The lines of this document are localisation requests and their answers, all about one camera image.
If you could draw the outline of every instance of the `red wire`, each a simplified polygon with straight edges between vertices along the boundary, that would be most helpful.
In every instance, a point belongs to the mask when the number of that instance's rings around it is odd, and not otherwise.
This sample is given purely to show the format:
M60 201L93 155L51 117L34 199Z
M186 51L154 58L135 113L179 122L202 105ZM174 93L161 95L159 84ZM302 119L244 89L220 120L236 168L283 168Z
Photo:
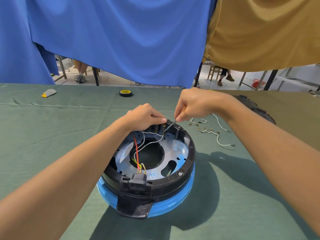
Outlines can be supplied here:
M133 136L134 139L134 143L136 144L136 152L137 152L137 165L138 165L138 170L140 169L139 167L139 157L138 157L138 145L137 145L137 141L136 138Z

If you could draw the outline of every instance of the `red plastic bag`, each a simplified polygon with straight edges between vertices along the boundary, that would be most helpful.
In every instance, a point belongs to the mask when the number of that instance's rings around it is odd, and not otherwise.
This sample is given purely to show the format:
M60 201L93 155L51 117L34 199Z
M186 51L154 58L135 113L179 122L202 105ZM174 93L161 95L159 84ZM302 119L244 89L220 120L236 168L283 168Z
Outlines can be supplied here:
M253 86L254 88L257 88L257 86L258 86L258 84L259 84L259 81L260 81L260 80L258 80L258 79L254 79L254 80L253 80L253 83L252 83L252 86Z

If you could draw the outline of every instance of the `blue base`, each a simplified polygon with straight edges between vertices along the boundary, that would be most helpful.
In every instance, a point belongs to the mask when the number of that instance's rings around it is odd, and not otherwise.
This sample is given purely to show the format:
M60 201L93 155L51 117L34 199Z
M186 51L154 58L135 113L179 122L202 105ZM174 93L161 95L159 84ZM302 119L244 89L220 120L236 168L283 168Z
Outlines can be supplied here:
M195 178L195 165L193 165L192 173L185 187L178 194L171 197L170 199L167 199L158 203L154 203L151 207L148 217L160 216L162 214L172 211L174 208L180 205L184 201L184 199L188 196L192 188L194 178ZM97 183L97 187L98 187L99 193L101 194L105 202L108 205L110 205L112 208L117 209L118 197L114 195L107 188L106 183L104 182L102 177L100 177Z

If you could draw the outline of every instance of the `metal plate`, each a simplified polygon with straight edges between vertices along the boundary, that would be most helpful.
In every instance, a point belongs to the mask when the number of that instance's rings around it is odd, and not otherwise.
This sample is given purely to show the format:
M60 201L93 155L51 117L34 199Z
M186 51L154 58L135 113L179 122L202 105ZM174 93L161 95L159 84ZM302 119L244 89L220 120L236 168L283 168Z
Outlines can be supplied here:
M133 132L133 134L138 144L143 142L142 132ZM155 134L144 135L145 138L155 138L156 140L161 139L161 136ZM171 172L171 174L176 172L184 164L184 159L188 157L189 150L181 140L175 140L174 135L168 132L165 133L163 138L165 139L162 139L159 142L159 144L162 146L164 150L164 159L158 167L146 171L147 180L156 180L164 178L161 175L161 171L167 166L170 160L173 160L177 163L176 168L173 172ZM129 157L130 151L133 148L133 146L133 136L129 135L124 139L124 141L121 143L118 150L114 154L117 172L121 172L122 175L126 175L127 177L132 177L132 175L137 172L137 168L131 165Z

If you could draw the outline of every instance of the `brown shoe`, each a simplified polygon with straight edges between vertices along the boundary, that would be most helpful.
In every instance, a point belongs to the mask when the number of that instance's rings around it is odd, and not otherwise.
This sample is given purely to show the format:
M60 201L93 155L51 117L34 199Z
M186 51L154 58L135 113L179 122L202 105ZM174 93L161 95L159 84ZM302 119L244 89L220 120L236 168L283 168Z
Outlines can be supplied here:
M228 76L226 77L226 80L228 80L228 81L230 81L230 82L234 82L234 81L235 81L235 80L232 78L231 75L228 75Z

